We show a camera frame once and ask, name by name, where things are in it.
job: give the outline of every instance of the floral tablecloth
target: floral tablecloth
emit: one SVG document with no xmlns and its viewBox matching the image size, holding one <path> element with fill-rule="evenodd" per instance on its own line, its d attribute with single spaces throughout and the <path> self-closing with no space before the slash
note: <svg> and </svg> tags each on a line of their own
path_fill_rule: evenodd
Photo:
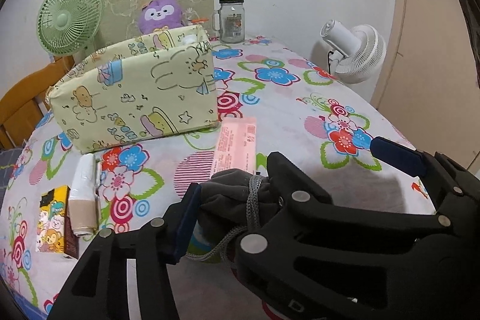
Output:
<svg viewBox="0 0 480 320">
<path fill-rule="evenodd" d="M 218 118 L 257 118 L 257 167 L 280 151 L 329 191 L 337 205 L 431 214 L 418 178 L 370 154 L 383 136 L 412 148 L 373 107 L 315 64 L 258 36 L 243 44 L 212 42 Z M 138 229 L 178 202 L 190 181 L 209 177 L 217 129 L 143 141 L 99 152 L 101 227 Z M 35 252 L 40 197 L 71 185 L 80 153 L 48 112 L 18 158 L 0 213 L 0 272 L 30 319 L 44 319 L 77 262 Z M 80 252 L 89 241 L 80 240 Z M 197 227 L 190 250 L 209 244 Z M 140 319 L 135 262 L 129 261 L 130 317 Z M 223 264 L 182 259 L 170 267 L 182 319 L 281 319 L 238 283 Z"/>
</svg>

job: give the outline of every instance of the glass jar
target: glass jar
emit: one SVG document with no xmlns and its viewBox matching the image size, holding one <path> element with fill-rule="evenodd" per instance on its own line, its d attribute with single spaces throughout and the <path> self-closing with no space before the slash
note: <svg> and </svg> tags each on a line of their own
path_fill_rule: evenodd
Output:
<svg viewBox="0 0 480 320">
<path fill-rule="evenodd" d="M 220 29 L 215 28 L 215 14 L 218 14 Z M 245 40 L 245 9 L 243 0 L 220 0 L 220 9 L 212 15 L 212 29 L 219 33 L 220 41 L 237 44 Z"/>
</svg>

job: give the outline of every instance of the fan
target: fan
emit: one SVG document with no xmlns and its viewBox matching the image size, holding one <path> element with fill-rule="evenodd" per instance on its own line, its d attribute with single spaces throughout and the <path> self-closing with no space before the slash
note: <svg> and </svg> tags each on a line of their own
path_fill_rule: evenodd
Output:
<svg viewBox="0 0 480 320">
<path fill-rule="evenodd" d="M 38 12 L 38 39 L 53 55 L 71 55 L 93 40 L 102 11 L 102 0 L 45 0 Z"/>
<path fill-rule="evenodd" d="M 367 80 L 385 59 L 386 44 L 378 31 L 370 25 L 357 25 L 348 30 L 331 19 L 322 28 L 321 37 L 335 48 L 332 64 L 335 76 L 347 84 Z"/>
</svg>

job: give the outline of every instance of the purple plush toy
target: purple plush toy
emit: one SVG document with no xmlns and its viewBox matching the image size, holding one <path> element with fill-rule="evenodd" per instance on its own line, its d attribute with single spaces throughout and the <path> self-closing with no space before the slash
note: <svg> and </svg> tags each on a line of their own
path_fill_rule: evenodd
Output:
<svg viewBox="0 0 480 320">
<path fill-rule="evenodd" d="M 153 0 L 142 9 L 138 29 L 142 34 L 152 33 L 157 28 L 179 28 L 182 24 L 182 9 L 176 0 Z"/>
</svg>

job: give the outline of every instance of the green fan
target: green fan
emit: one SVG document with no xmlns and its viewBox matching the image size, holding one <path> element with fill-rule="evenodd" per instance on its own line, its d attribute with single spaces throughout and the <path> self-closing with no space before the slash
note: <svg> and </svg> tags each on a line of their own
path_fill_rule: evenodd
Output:
<svg viewBox="0 0 480 320">
<path fill-rule="evenodd" d="M 102 0 L 45 0 L 38 12 L 38 39 L 53 55 L 71 55 L 93 41 L 102 11 Z"/>
</svg>

